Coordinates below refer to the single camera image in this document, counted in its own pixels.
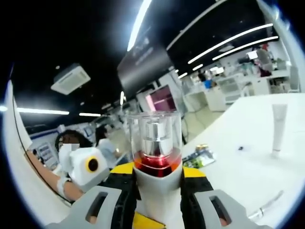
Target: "person in white shirt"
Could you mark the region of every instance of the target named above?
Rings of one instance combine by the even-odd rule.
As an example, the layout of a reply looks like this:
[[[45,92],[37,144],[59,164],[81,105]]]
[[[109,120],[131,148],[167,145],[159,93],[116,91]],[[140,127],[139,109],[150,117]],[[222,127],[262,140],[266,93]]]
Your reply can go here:
[[[117,165],[128,163],[128,159],[123,157],[119,162],[116,163],[118,158],[122,156],[119,153],[114,144],[108,139],[107,129],[105,125],[102,125],[95,129],[96,146],[106,158],[108,168],[114,168]]]

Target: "yellow robot part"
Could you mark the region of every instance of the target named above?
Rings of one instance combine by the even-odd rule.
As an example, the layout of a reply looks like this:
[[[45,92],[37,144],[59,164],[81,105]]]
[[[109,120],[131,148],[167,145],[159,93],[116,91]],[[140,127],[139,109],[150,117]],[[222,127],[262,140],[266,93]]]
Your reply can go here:
[[[130,163],[116,166],[110,172],[111,173],[120,173],[120,174],[132,174],[132,170],[133,170],[133,162],[130,162]]]
[[[188,167],[183,167],[183,172],[184,172],[184,178],[189,178],[189,177],[206,177],[203,172],[201,172],[197,168],[188,168]]]
[[[165,225],[147,218],[138,212],[134,213],[132,228],[134,229],[164,229]]]

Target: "white table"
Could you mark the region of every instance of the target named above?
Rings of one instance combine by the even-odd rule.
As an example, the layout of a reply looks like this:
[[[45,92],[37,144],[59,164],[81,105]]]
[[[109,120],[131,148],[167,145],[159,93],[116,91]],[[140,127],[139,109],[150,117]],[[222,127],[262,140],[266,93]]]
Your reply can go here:
[[[214,189],[221,189],[250,214],[282,197],[260,225],[275,228],[298,199],[305,183],[305,94],[273,94],[238,99],[220,118],[183,147],[183,157],[207,143],[217,161],[202,171]],[[272,103],[288,103],[285,135],[278,159],[270,157]]]
[[[266,77],[260,77],[260,74],[238,77],[238,82],[242,85],[251,83],[253,85],[255,95],[264,95],[271,93],[269,80],[283,77],[290,77],[288,70],[272,71],[272,75]]]

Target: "display screen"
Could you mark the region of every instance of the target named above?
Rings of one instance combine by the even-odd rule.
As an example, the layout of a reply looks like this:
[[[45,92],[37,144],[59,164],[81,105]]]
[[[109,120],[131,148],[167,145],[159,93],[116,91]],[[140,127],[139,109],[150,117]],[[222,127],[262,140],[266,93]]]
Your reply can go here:
[[[162,87],[146,97],[148,104],[153,104],[153,111],[175,111],[176,105],[169,86]]]
[[[126,53],[117,71],[127,98],[168,72],[172,62],[166,49],[149,29]]]
[[[255,51],[252,51],[252,52],[248,52],[247,55],[249,56],[249,59],[250,59],[250,60],[253,60],[253,59],[257,59],[257,58],[258,58],[257,53],[256,53],[256,50],[255,50]]]

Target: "ceiling air conditioner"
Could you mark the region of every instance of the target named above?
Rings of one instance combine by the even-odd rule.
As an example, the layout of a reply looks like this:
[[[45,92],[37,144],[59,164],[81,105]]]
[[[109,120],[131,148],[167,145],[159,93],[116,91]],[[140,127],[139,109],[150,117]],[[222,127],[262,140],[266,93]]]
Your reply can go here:
[[[68,95],[90,80],[90,77],[79,64],[72,64],[54,77],[51,89]]]

